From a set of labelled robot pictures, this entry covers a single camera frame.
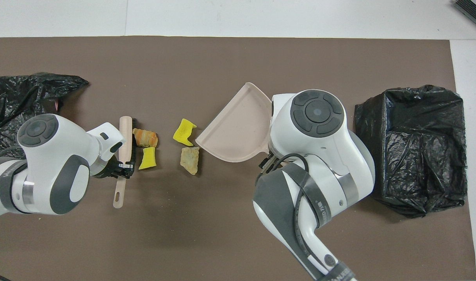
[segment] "trash bag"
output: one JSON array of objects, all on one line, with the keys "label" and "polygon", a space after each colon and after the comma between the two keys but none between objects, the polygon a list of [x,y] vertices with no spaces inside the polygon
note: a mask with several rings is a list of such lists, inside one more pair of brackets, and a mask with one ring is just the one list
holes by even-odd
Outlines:
[{"label": "trash bag", "polygon": [[356,135],[375,160],[371,196],[406,217],[464,205],[463,100],[442,87],[388,89],[356,105]]},{"label": "trash bag", "polygon": [[57,114],[62,99],[87,84],[78,76],[52,73],[1,76],[0,155],[24,158],[16,140],[20,126],[39,114]]}]

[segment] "sponge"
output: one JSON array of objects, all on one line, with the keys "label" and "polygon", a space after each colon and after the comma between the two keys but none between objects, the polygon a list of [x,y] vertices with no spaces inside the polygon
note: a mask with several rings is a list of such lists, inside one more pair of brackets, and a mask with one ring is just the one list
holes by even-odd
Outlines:
[{"label": "sponge", "polygon": [[139,170],[155,166],[156,159],[154,158],[154,148],[149,147],[143,149],[143,161],[141,162],[141,166],[139,166]]},{"label": "sponge", "polygon": [[191,123],[187,119],[182,119],[180,122],[179,128],[174,133],[173,139],[180,142],[181,144],[186,144],[187,146],[193,146],[193,144],[187,140],[187,138],[193,132],[193,128],[196,128],[196,125]]}]

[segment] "brown table mat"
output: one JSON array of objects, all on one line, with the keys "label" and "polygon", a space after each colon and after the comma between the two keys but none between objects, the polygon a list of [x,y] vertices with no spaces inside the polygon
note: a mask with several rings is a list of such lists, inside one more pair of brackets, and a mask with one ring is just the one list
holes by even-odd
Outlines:
[{"label": "brown table mat", "polygon": [[[198,135],[245,82],[269,97],[325,89],[354,105],[392,87],[455,90],[448,41],[205,37],[0,39],[0,76],[39,71],[90,81],[62,115],[89,130],[123,115],[158,133],[158,166],[127,182],[92,179],[63,216],[0,217],[0,274],[25,280],[310,280],[252,207],[257,164],[200,151],[200,171],[179,165],[172,135],[182,118]],[[405,219],[373,199],[318,230],[364,280],[475,279],[468,206]]]}]

